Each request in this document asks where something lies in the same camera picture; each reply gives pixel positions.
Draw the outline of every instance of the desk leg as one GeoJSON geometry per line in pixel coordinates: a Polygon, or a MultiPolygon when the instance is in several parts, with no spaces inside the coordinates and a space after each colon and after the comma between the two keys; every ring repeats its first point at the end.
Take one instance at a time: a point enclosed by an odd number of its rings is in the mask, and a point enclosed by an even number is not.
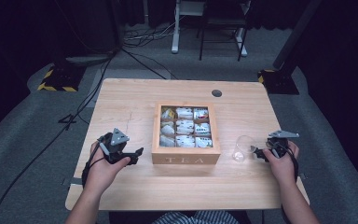
{"type": "Polygon", "coordinates": [[[172,39],[172,53],[178,53],[179,51],[179,15],[180,15],[180,1],[176,0],[176,9],[175,9],[175,28],[173,30],[173,39],[172,39]]]}
{"type": "MultiPolygon", "coordinates": [[[[238,45],[238,49],[241,48],[242,33],[243,33],[243,29],[240,28],[240,30],[237,32],[237,35],[235,36],[235,39],[236,39],[237,45],[238,45]]],[[[241,52],[241,56],[242,56],[242,57],[246,57],[247,55],[248,55],[248,52],[246,51],[245,46],[243,46],[243,49],[242,49],[242,52],[241,52]]]]}

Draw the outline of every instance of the gray floor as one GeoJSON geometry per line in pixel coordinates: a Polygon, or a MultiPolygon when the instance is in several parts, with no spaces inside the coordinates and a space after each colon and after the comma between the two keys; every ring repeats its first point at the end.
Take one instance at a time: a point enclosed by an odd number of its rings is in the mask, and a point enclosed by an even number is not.
{"type": "MultiPolygon", "coordinates": [[[[200,62],[196,32],[182,30],[178,54],[171,54],[170,35],[145,47],[126,50],[153,58],[179,79],[257,81],[257,71],[272,67],[291,33],[290,30],[251,30],[245,45],[249,55],[240,62],[236,61],[235,46],[227,44],[206,46],[200,62]]],[[[163,71],[153,61],[139,59],[163,71]]],[[[76,113],[100,73],[100,65],[89,67],[78,92],[37,91],[48,69],[49,64],[31,76],[28,82],[31,94],[0,123],[0,197],[16,175],[62,129],[63,124],[58,120],[76,113]]],[[[145,70],[123,51],[108,69],[145,70]]],[[[306,177],[303,182],[311,207],[322,223],[358,223],[358,174],[334,131],[308,96],[307,81],[301,71],[297,69],[293,78],[299,95],[270,95],[269,98],[282,128],[300,133],[296,140],[301,149],[300,173],[306,177]]],[[[86,107],[81,117],[90,120],[92,112],[93,107],[86,107]]],[[[29,167],[1,204],[0,223],[63,223],[69,211],[64,206],[67,187],[62,181],[74,173],[87,129],[87,123],[76,119],[29,167]]],[[[248,214],[254,223],[261,222],[261,211],[248,214]]],[[[266,223],[284,223],[279,209],[268,210],[265,215],[266,223]]],[[[100,213],[99,223],[107,223],[106,212],[100,213]]]]}

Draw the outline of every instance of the chair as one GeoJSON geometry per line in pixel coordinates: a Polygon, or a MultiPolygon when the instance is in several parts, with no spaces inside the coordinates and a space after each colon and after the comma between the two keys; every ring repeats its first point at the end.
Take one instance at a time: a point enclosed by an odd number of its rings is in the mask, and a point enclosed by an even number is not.
{"type": "Polygon", "coordinates": [[[205,40],[205,29],[208,28],[235,30],[232,36],[234,39],[240,28],[243,29],[243,38],[241,41],[240,54],[238,56],[239,62],[247,32],[246,16],[242,9],[242,4],[236,0],[207,0],[205,2],[200,27],[200,61],[202,60],[204,43],[233,43],[233,41],[205,40]]]}

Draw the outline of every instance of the glass cup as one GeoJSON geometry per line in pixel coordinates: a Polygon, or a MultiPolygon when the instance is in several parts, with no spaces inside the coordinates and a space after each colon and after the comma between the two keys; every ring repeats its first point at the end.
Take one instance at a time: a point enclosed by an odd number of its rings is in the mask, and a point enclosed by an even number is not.
{"type": "Polygon", "coordinates": [[[232,153],[234,161],[245,161],[246,158],[251,158],[253,149],[251,146],[255,145],[255,140],[248,135],[241,135],[237,138],[235,149],[232,153]]]}

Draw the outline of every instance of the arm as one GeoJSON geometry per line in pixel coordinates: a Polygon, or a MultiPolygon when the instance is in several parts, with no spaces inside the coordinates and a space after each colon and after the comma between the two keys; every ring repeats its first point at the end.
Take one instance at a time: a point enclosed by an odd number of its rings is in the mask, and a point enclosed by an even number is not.
{"type": "MultiPolygon", "coordinates": [[[[295,157],[298,156],[298,147],[289,141],[289,147],[292,149],[295,157]]],[[[265,149],[272,173],[278,181],[280,187],[281,201],[289,220],[296,223],[319,223],[318,218],[313,214],[307,201],[299,190],[295,181],[295,168],[290,156],[286,153],[282,158],[276,158],[269,150],[265,149]]]]}
{"type": "MultiPolygon", "coordinates": [[[[96,144],[91,146],[91,150],[95,148],[96,144]]],[[[103,152],[98,148],[91,164],[100,158],[103,158],[103,152]]],[[[117,173],[129,162],[130,158],[127,157],[115,164],[110,164],[106,160],[94,163],[89,169],[86,186],[65,223],[95,223],[103,192],[112,184],[117,173]]]]}

